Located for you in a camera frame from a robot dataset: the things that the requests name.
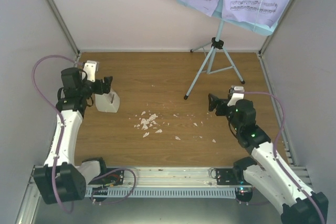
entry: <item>tripod leg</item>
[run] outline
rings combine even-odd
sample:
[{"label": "tripod leg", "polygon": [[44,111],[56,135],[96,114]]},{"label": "tripod leg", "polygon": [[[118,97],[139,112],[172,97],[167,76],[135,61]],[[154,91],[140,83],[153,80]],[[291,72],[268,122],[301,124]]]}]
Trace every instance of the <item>tripod leg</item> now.
[{"label": "tripod leg", "polygon": [[211,56],[209,58],[209,64],[208,64],[208,68],[206,70],[207,74],[209,74],[211,72],[212,64],[214,63],[214,59],[215,59],[215,55],[216,55],[216,48],[214,48],[214,50],[212,51]]},{"label": "tripod leg", "polygon": [[190,50],[190,52],[197,51],[197,50],[199,50],[200,48],[202,48],[202,47],[206,47],[207,45],[210,45],[210,44],[211,44],[211,42],[209,42],[209,43],[207,43],[207,44],[204,44],[204,45],[201,45],[200,47],[193,48],[193,49]]},{"label": "tripod leg", "polygon": [[199,68],[199,70],[198,70],[198,72],[197,72],[197,74],[196,74],[196,76],[195,76],[193,82],[191,83],[190,88],[189,88],[187,94],[184,96],[184,99],[185,99],[185,100],[188,99],[190,92],[192,91],[192,89],[193,89],[193,87],[194,87],[194,85],[195,85],[195,83],[196,83],[196,81],[197,81],[199,75],[201,74],[201,72],[202,72],[202,70],[203,70],[205,64],[207,63],[208,59],[210,58],[210,56],[211,56],[213,50],[214,50],[214,47],[211,47],[209,53],[207,54],[207,56],[205,57],[205,60],[203,61],[201,67]]},{"label": "tripod leg", "polygon": [[241,82],[242,84],[245,84],[245,81],[244,81],[243,78],[241,77],[241,75],[240,75],[240,73],[239,73],[239,71],[238,71],[238,69],[237,69],[235,63],[233,62],[233,60],[231,59],[229,53],[226,51],[226,49],[225,49],[224,47],[223,47],[223,51],[224,51],[224,53],[225,53],[227,59],[228,59],[229,62],[231,63],[231,66],[232,66],[233,69],[236,71],[236,74],[238,75],[238,78],[240,79],[240,82]]}]

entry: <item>white robotic arm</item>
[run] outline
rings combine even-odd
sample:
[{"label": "white robotic arm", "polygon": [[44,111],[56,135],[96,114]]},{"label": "white robotic arm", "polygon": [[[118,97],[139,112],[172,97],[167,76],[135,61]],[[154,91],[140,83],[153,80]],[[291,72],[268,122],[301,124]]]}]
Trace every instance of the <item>white robotic arm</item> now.
[{"label": "white robotic arm", "polygon": [[314,205],[303,191],[313,199],[325,220],[328,213],[328,199],[323,193],[314,193],[302,182],[278,153],[276,157],[274,156],[273,143],[256,124],[253,103],[244,99],[243,92],[243,87],[233,86],[228,99],[219,99],[209,94],[209,111],[216,109],[216,115],[227,117],[229,127],[233,126],[236,131],[236,133],[232,131],[234,137],[251,155],[235,162],[233,171],[237,181],[242,188],[245,183],[256,187],[277,209],[282,223],[320,224],[321,220]]},{"label": "white robotic arm", "polygon": [[68,68],[61,72],[64,97],[61,98],[62,89],[60,89],[56,108],[60,111],[64,125],[60,116],[57,116],[57,126],[49,155],[43,168],[35,169],[33,174],[36,185],[47,204],[56,202],[51,184],[51,170],[55,156],[57,156],[55,180],[62,202],[83,199],[86,185],[101,173],[102,167],[106,167],[102,158],[89,159],[79,167],[75,167],[74,161],[79,127],[82,124],[86,107],[90,106],[87,99],[93,102],[91,96],[95,94],[96,106],[100,111],[116,112],[119,108],[119,97],[111,90],[112,77],[96,80],[97,71],[98,62],[87,61],[83,70]]}]

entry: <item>wooden floor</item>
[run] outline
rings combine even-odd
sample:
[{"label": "wooden floor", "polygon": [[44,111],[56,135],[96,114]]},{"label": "wooden floor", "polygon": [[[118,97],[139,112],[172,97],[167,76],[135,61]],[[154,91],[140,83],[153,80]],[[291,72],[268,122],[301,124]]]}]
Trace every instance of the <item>wooden floor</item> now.
[{"label": "wooden floor", "polygon": [[[267,91],[255,54],[231,56],[246,81],[246,91]],[[86,53],[81,58],[85,60],[100,62],[98,78],[113,76],[112,88],[121,102],[117,113],[87,108],[77,139],[77,165],[102,156],[108,165],[120,166],[230,166],[248,156],[231,135],[226,118],[207,111],[208,93],[227,98],[231,85],[240,85],[233,69],[201,74],[185,101],[203,53]],[[225,66],[229,62],[218,53],[213,69]],[[273,139],[278,125],[270,98],[245,97],[253,100],[257,124]],[[157,125],[148,130],[134,127],[150,114],[158,116]],[[283,144],[278,148],[285,157]]]}]

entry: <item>white wall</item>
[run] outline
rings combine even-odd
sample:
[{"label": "white wall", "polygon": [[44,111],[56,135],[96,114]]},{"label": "white wall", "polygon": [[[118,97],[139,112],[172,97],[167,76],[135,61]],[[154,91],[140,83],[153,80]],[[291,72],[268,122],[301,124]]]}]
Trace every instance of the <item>white wall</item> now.
[{"label": "white wall", "polygon": [[297,0],[265,52],[299,165],[336,223],[336,0]]},{"label": "white wall", "polygon": [[[81,50],[189,50],[216,35],[219,20],[176,0],[54,0]],[[225,24],[229,50],[256,51],[265,40]]]},{"label": "white wall", "polygon": [[[0,0],[0,27],[0,222],[14,223],[30,172],[43,164],[56,125],[55,113],[33,88],[32,67],[45,55],[75,55],[45,0]],[[37,71],[53,103],[67,66],[50,60]]]}]

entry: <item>tripod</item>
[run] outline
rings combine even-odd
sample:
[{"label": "tripod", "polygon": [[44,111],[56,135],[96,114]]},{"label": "tripod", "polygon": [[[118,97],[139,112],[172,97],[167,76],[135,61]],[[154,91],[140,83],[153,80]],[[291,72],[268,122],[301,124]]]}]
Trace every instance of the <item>tripod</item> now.
[{"label": "tripod", "polygon": [[[218,31],[217,31],[217,35],[216,37],[212,38],[211,42],[205,44],[205,45],[202,45],[200,47],[197,47],[197,48],[194,48],[194,49],[191,49],[190,52],[194,52],[196,50],[199,50],[200,48],[204,48],[206,47],[207,45],[210,45],[211,44],[211,49],[210,51],[208,52],[208,54],[206,55],[205,57],[205,60],[203,61],[201,67],[199,68],[196,76],[195,76],[195,79],[193,80],[193,82],[191,83],[190,85],[190,88],[187,92],[187,94],[184,96],[184,99],[187,100],[188,97],[189,97],[189,94],[190,92],[192,91],[192,89],[194,88],[195,86],[195,83],[199,77],[199,75],[201,73],[204,73],[206,72],[207,74],[211,74],[211,73],[217,73],[217,72],[221,72],[221,71],[225,71],[225,70],[228,70],[228,69],[231,69],[233,68],[235,71],[236,71],[236,74],[238,75],[238,78],[240,79],[240,82],[242,84],[245,84],[245,81],[243,80],[243,78],[241,77],[236,65],[234,64],[234,62],[232,61],[229,53],[227,52],[226,48],[224,47],[224,42],[222,40],[220,40],[219,38],[221,37],[221,34],[222,34],[222,30],[223,30],[223,26],[224,26],[224,20],[221,19],[220,23],[219,23],[219,27],[218,27]],[[226,55],[227,59],[229,60],[231,66],[230,67],[227,67],[227,68],[222,68],[222,69],[218,69],[218,70],[215,70],[215,71],[211,71],[211,68],[212,68],[212,64],[214,63],[214,59],[215,59],[215,55],[216,55],[216,50],[219,49],[219,50],[223,50],[224,54]],[[203,70],[205,65],[208,63],[208,67],[206,70]]]}]

